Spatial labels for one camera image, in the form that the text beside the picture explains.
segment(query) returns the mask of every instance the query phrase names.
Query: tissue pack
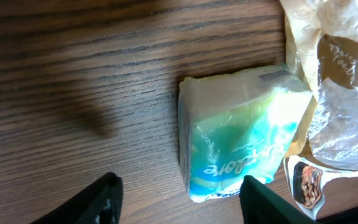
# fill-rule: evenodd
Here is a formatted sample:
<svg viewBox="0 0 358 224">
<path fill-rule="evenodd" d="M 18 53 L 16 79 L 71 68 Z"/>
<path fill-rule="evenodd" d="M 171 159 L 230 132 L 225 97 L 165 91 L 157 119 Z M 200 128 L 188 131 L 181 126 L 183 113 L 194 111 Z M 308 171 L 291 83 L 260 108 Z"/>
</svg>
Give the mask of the tissue pack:
<svg viewBox="0 0 358 224">
<path fill-rule="evenodd" d="M 312 93 L 285 65 L 180 83 L 180 168 L 195 202 L 274 179 Z"/>
</svg>

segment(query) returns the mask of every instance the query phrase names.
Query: wooden surface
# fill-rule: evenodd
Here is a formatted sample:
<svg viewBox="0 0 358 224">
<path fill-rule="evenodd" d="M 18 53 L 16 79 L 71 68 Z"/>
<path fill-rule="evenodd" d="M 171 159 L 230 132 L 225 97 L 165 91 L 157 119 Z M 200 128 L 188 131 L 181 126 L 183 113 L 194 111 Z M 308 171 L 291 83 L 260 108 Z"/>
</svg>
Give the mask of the wooden surface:
<svg viewBox="0 0 358 224">
<path fill-rule="evenodd" d="M 177 95 L 202 77 L 284 62 L 276 0 L 0 0 L 0 223 L 29 223 L 107 171 L 120 223 L 241 223 L 238 197 L 193 203 Z M 269 185 L 293 204 L 280 169 Z M 358 179 L 321 215 L 358 205 Z"/>
</svg>

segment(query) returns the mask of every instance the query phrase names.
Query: black object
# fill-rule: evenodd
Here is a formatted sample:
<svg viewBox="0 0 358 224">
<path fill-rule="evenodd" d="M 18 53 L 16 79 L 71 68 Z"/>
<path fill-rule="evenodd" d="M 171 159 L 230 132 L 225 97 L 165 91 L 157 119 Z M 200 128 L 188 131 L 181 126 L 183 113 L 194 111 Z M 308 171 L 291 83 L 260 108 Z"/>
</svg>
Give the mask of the black object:
<svg viewBox="0 0 358 224">
<path fill-rule="evenodd" d="M 250 175 L 241 185 L 240 203 L 246 224 L 316 223 Z M 122 180 L 109 172 L 33 224 L 118 224 L 121 207 Z M 358 207 L 318 221 L 358 223 Z"/>
<path fill-rule="evenodd" d="M 118 224 L 122 180 L 109 172 L 33 224 Z"/>
<path fill-rule="evenodd" d="M 322 224 L 358 224 L 358 207 L 321 218 L 318 221 Z"/>
<path fill-rule="evenodd" d="M 250 175 L 241 185 L 240 203 L 246 224 L 316 223 Z"/>
</svg>

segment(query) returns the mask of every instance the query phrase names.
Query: plastic wrapper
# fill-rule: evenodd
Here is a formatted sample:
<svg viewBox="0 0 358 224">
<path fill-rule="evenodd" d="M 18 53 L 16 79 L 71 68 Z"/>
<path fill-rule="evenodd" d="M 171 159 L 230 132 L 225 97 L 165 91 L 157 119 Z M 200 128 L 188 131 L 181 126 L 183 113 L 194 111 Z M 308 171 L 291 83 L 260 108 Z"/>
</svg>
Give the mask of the plastic wrapper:
<svg viewBox="0 0 358 224">
<path fill-rule="evenodd" d="M 284 65 L 180 83 L 180 167 L 195 202 L 273 181 L 311 92 Z"/>
<path fill-rule="evenodd" d="M 300 133 L 308 134 L 309 141 L 298 153 L 331 171 L 358 170 L 358 0 L 280 2 L 286 15 L 288 67 L 314 96 L 300 123 L 302 130 L 310 124 L 308 132 Z M 299 206 L 312 218 L 321 207 Z"/>
</svg>

